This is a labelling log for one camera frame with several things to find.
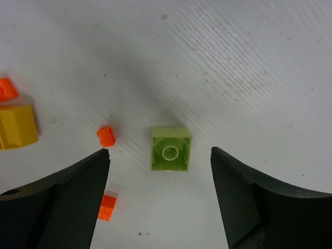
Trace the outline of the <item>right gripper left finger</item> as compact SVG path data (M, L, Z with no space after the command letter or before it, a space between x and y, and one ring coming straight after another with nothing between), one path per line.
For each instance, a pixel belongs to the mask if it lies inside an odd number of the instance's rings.
M109 152L1 194L1 248L89 248L108 178Z

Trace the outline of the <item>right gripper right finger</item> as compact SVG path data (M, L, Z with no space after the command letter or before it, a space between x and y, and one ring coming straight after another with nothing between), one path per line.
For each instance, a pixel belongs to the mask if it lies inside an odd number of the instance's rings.
M213 147L229 248L331 248L331 194L288 184Z

